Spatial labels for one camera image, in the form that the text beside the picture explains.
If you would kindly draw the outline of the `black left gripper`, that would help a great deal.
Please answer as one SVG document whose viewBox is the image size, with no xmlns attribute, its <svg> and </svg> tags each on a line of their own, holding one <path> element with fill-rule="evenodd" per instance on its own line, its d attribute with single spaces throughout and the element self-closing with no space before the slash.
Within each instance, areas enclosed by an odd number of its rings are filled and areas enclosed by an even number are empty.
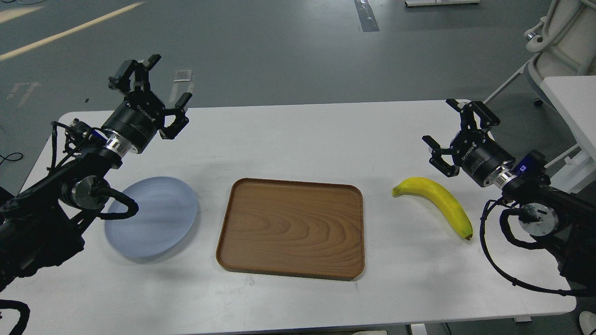
<svg viewBox="0 0 596 335">
<path fill-rule="evenodd" d="M 182 94 L 173 108 L 165 109 L 162 100 L 151 91 L 149 72 L 161 58 L 160 54 L 153 54 L 147 60 L 126 60 L 115 75 L 108 78 L 108 88 L 126 97 L 103 123 L 102 129 L 123 136 L 137 154 L 147 148 L 158 130 L 161 139 L 174 140 L 190 122 L 185 107 L 192 93 Z M 164 127 L 166 116 L 175 118 Z"/>
</svg>

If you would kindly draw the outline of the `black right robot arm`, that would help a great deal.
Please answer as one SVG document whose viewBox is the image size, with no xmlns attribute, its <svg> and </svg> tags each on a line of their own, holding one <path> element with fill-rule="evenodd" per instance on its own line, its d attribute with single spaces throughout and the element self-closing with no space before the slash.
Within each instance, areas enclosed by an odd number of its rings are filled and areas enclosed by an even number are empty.
<svg viewBox="0 0 596 335">
<path fill-rule="evenodd" d="M 446 103 L 460 116 L 460 131 L 448 147 L 431 136 L 430 163 L 447 177 L 464 171 L 481 188 L 494 185 L 501 191 L 488 200 L 480 222 L 481 248 L 490 265 L 513 286 L 539 293 L 593 297 L 595 295 L 595 206 L 550 185 L 544 156 L 530 151 L 516 164 L 511 154 L 489 136 L 500 119 L 481 101 Z M 486 245 L 486 220 L 502 206 L 499 225 L 505 239 L 526 250 L 547 250 L 557 261 L 560 276 L 581 286 L 579 290 L 554 290 L 524 282 L 500 269 Z"/>
</svg>

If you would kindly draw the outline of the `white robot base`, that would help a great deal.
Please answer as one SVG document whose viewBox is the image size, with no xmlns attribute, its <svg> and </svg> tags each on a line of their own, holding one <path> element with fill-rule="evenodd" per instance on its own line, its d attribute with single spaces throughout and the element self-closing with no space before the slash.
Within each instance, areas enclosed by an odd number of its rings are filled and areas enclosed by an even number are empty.
<svg viewBox="0 0 596 335">
<path fill-rule="evenodd" d="M 526 30 L 524 36 L 531 59 L 489 95 L 485 105 L 524 75 L 538 96 L 534 105 L 552 107 L 540 88 L 546 78 L 595 74 L 596 3 L 593 0 L 554 0 L 547 15 Z"/>
</svg>

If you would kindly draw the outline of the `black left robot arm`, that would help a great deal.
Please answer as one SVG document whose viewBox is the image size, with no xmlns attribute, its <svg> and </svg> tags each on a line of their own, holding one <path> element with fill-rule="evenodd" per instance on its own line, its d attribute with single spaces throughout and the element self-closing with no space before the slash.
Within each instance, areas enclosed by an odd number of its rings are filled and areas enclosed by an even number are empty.
<svg viewBox="0 0 596 335">
<path fill-rule="evenodd" d="M 97 218 L 136 215 L 136 201 L 113 189 L 106 174 L 121 167 L 125 154 L 141 154 L 156 134 L 172 140 L 189 122 L 185 106 L 191 93 L 166 108 L 151 91 L 149 73 L 160 59 L 154 54 L 124 61 L 108 79 L 109 88 L 123 100 L 102 127 L 78 119 L 69 125 L 53 121 L 47 176 L 17 195 L 1 191 L 2 290 L 16 278 L 60 266 L 81 252 L 82 235 Z"/>
</svg>

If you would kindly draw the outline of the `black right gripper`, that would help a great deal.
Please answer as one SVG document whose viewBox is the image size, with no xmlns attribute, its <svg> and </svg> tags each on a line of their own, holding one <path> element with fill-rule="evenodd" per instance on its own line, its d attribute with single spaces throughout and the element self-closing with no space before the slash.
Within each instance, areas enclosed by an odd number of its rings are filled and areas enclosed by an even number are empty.
<svg viewBox="0 0 596 335">
<path fill-rule="evenodd" d="M 460 115 L 460 131 L 453 139 L 453 149 L 443 148 L 430 135 L 422 140 L 430 149 L 429 163 L 447 177 L 457 176 L 460 168 L 480 187 L 492 182 L 494 172 L 501 166 L 511 169 L 515 158 L 499 146 L 488 132 L 500 125 L 501 120 L 483 102 L 460 102 L 449 98 L 446 103 Z M 455 165 L 443 159 L 453 155 Z"/>
</svg>

